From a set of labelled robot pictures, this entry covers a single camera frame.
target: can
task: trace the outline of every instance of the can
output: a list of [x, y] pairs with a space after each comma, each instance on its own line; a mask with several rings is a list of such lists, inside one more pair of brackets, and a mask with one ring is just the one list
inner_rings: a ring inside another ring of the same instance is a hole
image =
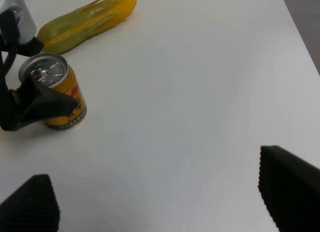
[[23, 82], [31, 74], [43, 85], [78, 101], [78, 105], [69, 116], [54, 117], [44, 120], [53, 129], [66, 130], [78, 125], [86, 116], [87, 106], [79, 88], [74, 70], [60, 55], [42, 53], [25, 61], [19, 70], [19, 80]]

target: can lid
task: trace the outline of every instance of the can lid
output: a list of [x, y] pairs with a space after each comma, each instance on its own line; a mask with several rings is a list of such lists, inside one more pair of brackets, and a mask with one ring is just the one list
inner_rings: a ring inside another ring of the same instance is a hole
[[31, 74], [37, 81], [47, 87], [54, 87], [61, 83], [68, 73], [68, 63], [60, 55], [42, 53], [25, 61], [19, 70], [19, 80]]

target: corn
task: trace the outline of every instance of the corn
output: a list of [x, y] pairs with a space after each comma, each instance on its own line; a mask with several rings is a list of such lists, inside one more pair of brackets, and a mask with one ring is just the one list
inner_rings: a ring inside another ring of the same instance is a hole
[[37, 35], [45, 52], [61, 54], [125, 21], [137, 0], [95, 0], [45, 24]]

